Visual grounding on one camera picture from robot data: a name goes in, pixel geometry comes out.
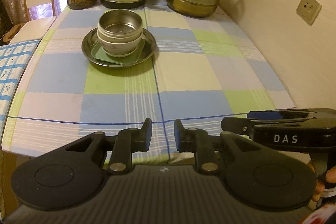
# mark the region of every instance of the hand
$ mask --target hand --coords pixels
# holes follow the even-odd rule
[[[314,167],[310,162],[308,162],[308,166],[315,172]],[[328,172],[327,175],[325,176],[326,181],[329,183],[336,183],[336,166],[331,168]],[[312,196],[311,200],[312,201],[318,201],[321,198],[321,194],[323,193],[325,188],[324,182],[317,180],[316,181],[316,188],[315,188],[315,193]]]

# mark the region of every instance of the seat cushion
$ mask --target seat cushion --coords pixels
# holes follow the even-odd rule
[[[14,36],[10,44],[42,39],[55,21],[56,17],[45,17],[31,20]]]

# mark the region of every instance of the white lettering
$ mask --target white lettering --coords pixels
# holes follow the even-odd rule
[[[282,143],[284,143],[284,142],[288,143],[288,137],[287,137],[287,135],[285,135],[285,137],[282,140]]]
[[[274,142],[277,143],[280,141],[280,136],[279,135],[274,135]]]
[[[294,136],[292,137],[292,143],[297,143],[297,135],[294,135]]]

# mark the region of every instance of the wall socket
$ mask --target wall socket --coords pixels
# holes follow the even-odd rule
[[[316,0],[301,0],[296,9],[296,13],[307,22],[308,25],[312,26],[321,8],[322,5]]]

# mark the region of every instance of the gray ribbed panel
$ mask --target gray ribbed panel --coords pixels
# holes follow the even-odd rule
[[[234,199],[214,176],[188,166],[137,165],[112,176],[92,200],[59,212],[20,206],[5,224],[297,224],[308,208],[259,211]]]

